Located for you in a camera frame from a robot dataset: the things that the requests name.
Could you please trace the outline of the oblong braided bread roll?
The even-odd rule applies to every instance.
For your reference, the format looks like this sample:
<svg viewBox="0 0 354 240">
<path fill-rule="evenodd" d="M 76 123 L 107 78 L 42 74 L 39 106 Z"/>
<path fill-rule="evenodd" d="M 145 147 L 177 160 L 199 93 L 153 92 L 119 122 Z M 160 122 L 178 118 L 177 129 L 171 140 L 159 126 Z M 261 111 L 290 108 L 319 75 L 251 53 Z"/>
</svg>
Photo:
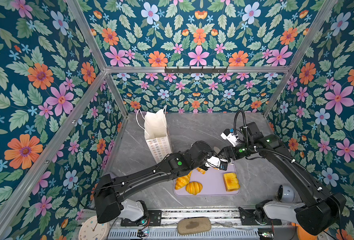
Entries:
<svg viewBox="0 0 354 240">
<path fill-rule="evenodd" d="M 203 170 L 203 169 L 201 169 L 201 168 L 197 168 L 197 171 L 200 172 L 200 173 L 203 174 L 203 175 L 206 173 L 206 171 Z"/>
</svg>

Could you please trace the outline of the white patterned paper bag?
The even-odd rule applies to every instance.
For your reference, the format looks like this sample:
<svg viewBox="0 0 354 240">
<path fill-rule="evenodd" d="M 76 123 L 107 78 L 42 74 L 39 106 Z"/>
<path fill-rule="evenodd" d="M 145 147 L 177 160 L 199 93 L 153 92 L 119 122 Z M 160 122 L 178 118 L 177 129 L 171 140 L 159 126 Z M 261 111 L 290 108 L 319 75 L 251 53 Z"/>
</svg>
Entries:
<svg viewBox="0 0 354 240">
<path fill-rule="evenodd" d="M 168 154 L 172 153 L 167 120 L 166 106 L 156 113 L 141 110 L 135 114 L 138 126 L 144 131 L 147 146 L 156 163 L 160 163 Z"/>
</svg>

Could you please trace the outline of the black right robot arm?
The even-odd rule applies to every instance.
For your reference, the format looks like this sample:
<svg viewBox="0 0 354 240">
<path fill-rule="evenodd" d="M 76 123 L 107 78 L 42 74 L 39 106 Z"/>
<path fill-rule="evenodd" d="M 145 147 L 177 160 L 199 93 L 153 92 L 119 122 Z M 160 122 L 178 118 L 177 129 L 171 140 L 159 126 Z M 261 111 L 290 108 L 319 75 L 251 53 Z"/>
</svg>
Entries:
<svg viewBox="0 0 354 240">
<path fill-rule="evenodd" d="M 265 200 L 256 205 L 255 216 L 259 223 L 282 220 L 298 224 L 308 234 L 316 236 L 334 223 L 340 224 L 346 199 L 341 193 L 332 193 L 317 181 L 291 156 L 282 140 L 274 134 L 264 136 L 256 123 L 244 127 L 243 140 L 235 130 L 225 129 L 221 136 L 231 143 L 220 151 L 226 160 L 237 161 L 259 154 L 273 164 L 299 194 L 300 203 L 283 200 Z"/>
</svg>

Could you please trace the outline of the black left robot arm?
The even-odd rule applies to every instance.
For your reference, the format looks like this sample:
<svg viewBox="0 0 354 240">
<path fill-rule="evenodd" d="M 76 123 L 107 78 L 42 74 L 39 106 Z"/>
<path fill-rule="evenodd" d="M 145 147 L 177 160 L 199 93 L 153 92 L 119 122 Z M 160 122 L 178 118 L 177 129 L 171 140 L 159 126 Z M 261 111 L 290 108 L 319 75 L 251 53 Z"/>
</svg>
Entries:
<svg viewBox="0 0 354 240">
<path fill-rule="evenodd" d="M 141 226 L 149 218 L 146 204 L 129 197 L 153 185 L 185 177 L 196 168 L 225 171 L 230 162 L 223 152 L 216 153 L 208 143 L 197 141 L 189 150 L 167 154 L 160 163 L 134 174 L 116 178 L 106 174 L 93 192 L 97 222 L 105 224 L 121 218 Z"/>
</svg>

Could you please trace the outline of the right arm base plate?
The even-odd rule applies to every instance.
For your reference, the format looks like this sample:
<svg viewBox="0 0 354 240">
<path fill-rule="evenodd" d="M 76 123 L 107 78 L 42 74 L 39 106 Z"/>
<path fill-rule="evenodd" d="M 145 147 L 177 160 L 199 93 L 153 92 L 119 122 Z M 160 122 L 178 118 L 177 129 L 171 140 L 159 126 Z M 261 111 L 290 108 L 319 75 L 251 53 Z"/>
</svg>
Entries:
<svg viewBox="0 0 354 240">
<path fill-rule="evenodd" d="M 238 207 L 242 225 L 260 225 L 260 226 L 280 226 L 282 221 L 278 219 L 270 219 L 261 208 L 245 209 Z"/>
</svg>

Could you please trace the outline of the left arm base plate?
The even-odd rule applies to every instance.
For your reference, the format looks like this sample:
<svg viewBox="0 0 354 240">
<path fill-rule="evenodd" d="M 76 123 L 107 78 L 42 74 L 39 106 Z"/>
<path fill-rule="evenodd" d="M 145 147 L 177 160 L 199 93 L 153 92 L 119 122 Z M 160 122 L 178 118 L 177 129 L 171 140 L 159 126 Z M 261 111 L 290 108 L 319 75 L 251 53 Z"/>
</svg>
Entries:
<svg viewBox="0 0 354 240">
<path fill-rule="evenodd" d="M 121 227 L 146 227 L 146 226 L 161 226 L 162 211 L 148 210 L 148 215 L 145 215 L 138 221 L 132 222 L 129 219 L 123 219 L 120 223 Z"/>
</svg>

